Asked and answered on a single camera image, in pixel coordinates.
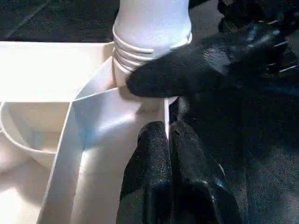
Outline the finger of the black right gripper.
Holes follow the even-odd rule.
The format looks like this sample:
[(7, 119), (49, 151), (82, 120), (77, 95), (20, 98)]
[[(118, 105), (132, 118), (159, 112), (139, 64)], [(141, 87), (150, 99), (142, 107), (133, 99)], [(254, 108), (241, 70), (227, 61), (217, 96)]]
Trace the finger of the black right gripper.
[(231, 86), (231, 36), (193, 41), (137, 68), (129, 75), (129, 91), (140, 97), (166, 98)]

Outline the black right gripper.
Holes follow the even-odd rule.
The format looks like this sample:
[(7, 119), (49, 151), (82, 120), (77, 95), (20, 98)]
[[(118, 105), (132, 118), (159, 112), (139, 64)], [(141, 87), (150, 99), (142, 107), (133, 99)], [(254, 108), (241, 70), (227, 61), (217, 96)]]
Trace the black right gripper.
[(263, 79), (281, 79), (299, 74), (299, 57), (287, 37), (299, 29), (297, 0), (220, 0), (221, 32), (245, 34), (243, 52), (249, 61), (241, 65)]

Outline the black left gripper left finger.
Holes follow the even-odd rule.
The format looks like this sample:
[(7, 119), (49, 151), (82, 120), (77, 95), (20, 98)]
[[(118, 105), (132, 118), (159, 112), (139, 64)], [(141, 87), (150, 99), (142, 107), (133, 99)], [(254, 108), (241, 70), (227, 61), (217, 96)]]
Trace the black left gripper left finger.
[(162, 121), (146, 124), (127, 163), (120, 192), (121, 224), (169, 224), (172, 169)]

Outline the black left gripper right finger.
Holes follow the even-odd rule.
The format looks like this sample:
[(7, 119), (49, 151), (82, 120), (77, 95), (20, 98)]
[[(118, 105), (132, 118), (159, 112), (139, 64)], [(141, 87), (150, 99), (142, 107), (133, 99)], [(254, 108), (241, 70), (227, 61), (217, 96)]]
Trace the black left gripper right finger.
[(172, 123), (171, 166), (177, 224), (241, 224), (221, 165), (185, 122)]

